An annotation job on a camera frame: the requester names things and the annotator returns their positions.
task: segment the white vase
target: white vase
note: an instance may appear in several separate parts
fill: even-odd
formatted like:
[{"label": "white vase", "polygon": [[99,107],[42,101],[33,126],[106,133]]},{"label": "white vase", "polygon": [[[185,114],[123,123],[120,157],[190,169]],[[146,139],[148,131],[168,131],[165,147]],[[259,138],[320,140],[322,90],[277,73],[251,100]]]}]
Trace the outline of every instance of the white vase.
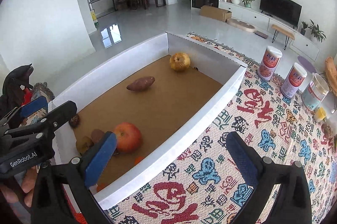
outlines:
[{"label": "white vase", "polygon": [[232,4],[238,5],[240,3],[240,0],[232,0]]},{"label": "white vase", "polygon": [[310,40],[312,42],[318,42],[318,38],[316,38],[314,35],[311,36]]}]

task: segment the white ball decoration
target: white ball decoration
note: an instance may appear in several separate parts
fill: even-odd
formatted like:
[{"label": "white ball decoration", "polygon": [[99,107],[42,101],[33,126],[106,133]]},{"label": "white ball decoration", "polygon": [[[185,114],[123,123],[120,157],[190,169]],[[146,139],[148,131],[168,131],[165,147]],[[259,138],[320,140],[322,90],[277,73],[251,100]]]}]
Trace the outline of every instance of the white ball decoration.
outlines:
[{"label": "white ball decoration", "polygon": [[240,0],[232,0],[232,4],[238,5],[240,3]]}]

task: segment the wooden bench top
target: wooden bench top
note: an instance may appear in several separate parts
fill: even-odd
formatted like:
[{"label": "wooden bench top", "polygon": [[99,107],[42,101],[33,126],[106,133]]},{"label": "wooden bench top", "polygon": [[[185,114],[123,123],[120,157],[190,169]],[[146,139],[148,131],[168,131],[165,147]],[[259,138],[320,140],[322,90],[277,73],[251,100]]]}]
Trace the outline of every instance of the wooden bench top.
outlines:
[{"label": "wooden bench top", "polygon": [[293,40],[295,39],[295,36],[294,36],[293,33],[291,33],[291,32],[289,32],[289,31],[287,31],[287,30],[285,30],[285,29],[279,27],[279,26],[276,25],[276,24],[273,24],[273,25],[272,25],[272,28],[275,29],[275,30],[277,30],[277,31],[279,31],[279,32],[281,32],[282,34],[286,35],[287,37],[289,37],[289,38],[291,38],[291,39],[293,39]]}]

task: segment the blue gripper pad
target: blue gripper pad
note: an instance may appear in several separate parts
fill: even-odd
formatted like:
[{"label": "blue gripper pad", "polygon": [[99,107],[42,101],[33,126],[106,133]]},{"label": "blue gripper pad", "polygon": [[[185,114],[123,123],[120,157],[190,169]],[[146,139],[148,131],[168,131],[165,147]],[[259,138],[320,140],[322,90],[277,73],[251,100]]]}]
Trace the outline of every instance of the blue gripper pad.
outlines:
[{"label": "blue gripper pad", "polygon": [[85,169],[85,179],[84,185],[89,188],[97,183],[101,173],[106,167],[108,161],[110,160],[112,154],[117,147],[117,138],[115,134],[110,134],[110,136],[102,144],[99,151],[92,158],[91,162]]},{"label": "blue gripper pad", "polygon": [[27,118],[46,105],[48,105],[47,99],[44,96],[38,97],[36,100],[31,101],[21,108],[20,116]]},{"label": "blue gripper pad", "polygon": [[230,153],[230,156],[233,158],[236,166],[238,167],[243,179],[246,184],[252,186],[254,189],[258,184],[259,171],[254,165],[254,163],[249,158],[249,155],[245,152],[242,145],[246,145],[244,141],[239,142],[235,139],[234,135],[240,136],[236,132],[230,132],[226,138],[226,148]]}]

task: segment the television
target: television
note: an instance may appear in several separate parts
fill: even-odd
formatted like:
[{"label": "television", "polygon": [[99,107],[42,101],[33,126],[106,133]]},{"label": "television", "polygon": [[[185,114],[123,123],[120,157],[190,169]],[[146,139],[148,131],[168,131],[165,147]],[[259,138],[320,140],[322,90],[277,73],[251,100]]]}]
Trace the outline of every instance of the television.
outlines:
[{"label": "television", "polygon": [[291,0],[261,0],[260,10],[297,27],[302,6]]}]

